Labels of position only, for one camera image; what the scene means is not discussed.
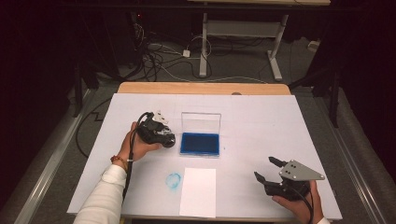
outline floor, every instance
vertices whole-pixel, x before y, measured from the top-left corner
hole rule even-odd
[[[177,53],[183,50],[181,46],[172,42],[157,42],[150,48],[166,51],[156,51],[155,54],[161,55],[157,57],[158,60],[163,60],[163,69],[158,73],[151,70],[148,72],[148,79],[139,81],[153,81],[156,78],[157,81],[276,83],[265,55],[265,51],[272,47],[273,40],[232,41],[233,47],[227,44],[230,41],[219,40],[213,43],[208,59],[211,76],[206,79],[195,77],[198,74],[198,60],[172,61],[179,57]],[[289,84],[304,77],[315,55],[306,48],[308,43],[306,39],[301,39],[281,44],[276,56],[283,76],[280,83]],[[199,57],[199,52],[193,51],[191,57]],[[122,75],[130,71],[128,66],[120,67]],[[144,76],[141,72],[133,79]],[[73,222],[74,216],[66,214],[66,210],[86,162],[83,154],[90,153],[101,127],[101,119],[106,114],[107,99],[111,98],[120,85],[103,74],[98,74],[98,79],[99,89],[86,91],[85,106],[77,118],[72,118],[74,96],[70,94],[72,104],[69,111],[47,144],[37,154],[11,199],[1,211],[0,223]],[[342,90],[338,108],[338,129],[334,129],[327,117],[328,98],[313,97],[310,91],[310,88],[299,87],[292,90],[292,94],[297,98],[343,215],[342,220],[334,223],[390,223],[396,220],[394,182],[375,155],[359,122],[354,118]],[[46,176],[47,182],[39,178],[40,176]],[[32,192],[37,187],[44,187],[39,194]],[[170,222],[175,221],[133,220],[133,223]]]

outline dark background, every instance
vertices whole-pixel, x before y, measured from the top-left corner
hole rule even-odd
[[[345,5],[358,3],[343,1]],[[366,17],[345,15],[333,21],[332,33],[327,34],[327,42],[322,42],[311,67],[315,70],[333,58],[341,58],[337,61],[342,65],[341,87],[375,152],[395,179],[396,26],[392,13],[396,7],[392,1],[382,0],[368,8]],[[314,19],[290,16],[285,40],[301,36],[317,40],[323,36],[326,17],[312,16]],[[178,19],[183,19],[182,26],[174,25]],[[84,20],[90,32],[79,14],[65,15],[49,0],[6,1],[0,5],[1,207],[69,106],[66,94],[73,86],[76,61],[88,62],[82,65],[81,75],[94,87],[94,71],[116,76],[117,64],[134,60],[134,55],[111,54],[112,50],[122,51],[114,49],[114,43],[131,43],[130,30],[122,29],[131,27],[120,15],[88,13]],[[150,30],[163,36],[177,30],[177,36],[168,37],[181,43],[201,29],[201,18],[194,14],[164,12],[143,20]],[[311,22],[300,29],[302,20]],[[105,25],[114,31],[110,38],[104,37]],[[92,45],[91,35],[97,38],[100,50]]]

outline desk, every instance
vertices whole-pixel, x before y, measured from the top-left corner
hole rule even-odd
[[[233,92],[249,95],[229,95]],[[274,156],[285,161],[295,159],[325,174],[295,97],[284,85],[123,83],[112,99],[68,213],[78,212],[109,165],[109,158],[119,150],[130,123],[153,109],[161,109],[177,142],[134,163],[122,207],[124,217],[197,219],[178,215],[181,186],[170,190],[165,179],[173,173],[183,176],[186,167],[205,167],[217,170],[216,220],[287,221],[292,213],[265,195],[253,172],[279,181],[279,168],[268,161]],[[221,114],[217,159],[179,155],[180,112],[184,111]],[[326,202],[325,216],[342,218],[328,180],[318,181],[318,189]]]
[[[211,3],[236,3],[236,4],[267,4],[267,5],[302,5],[302,6],[328,6],[330,0],[190,0],[193,2],[203,2],[205,5]],[[274,37],[275,44],[272,50],[267,51],[269,63],[276,81],[282,80],[279,66],[276,62],[276,54],[282,40],[283,32],[286,28],[289,15],[283,15],[279,22],[257,22],[257,21],[212,21],[204,13],[202,48],[200,61],[200,77],[206,77],[207,49],[206,42],[208,35],[227,35],[227,36],[252,36],[252,37]]]

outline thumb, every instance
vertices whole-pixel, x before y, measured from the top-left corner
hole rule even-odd
[[[277,196],[277,195],[274,195],[272,197],[272,200],[274,202],[279,203],[280,205],[284,206],[285,208],[291,210],[291,201],[289,201],[283,197]]]

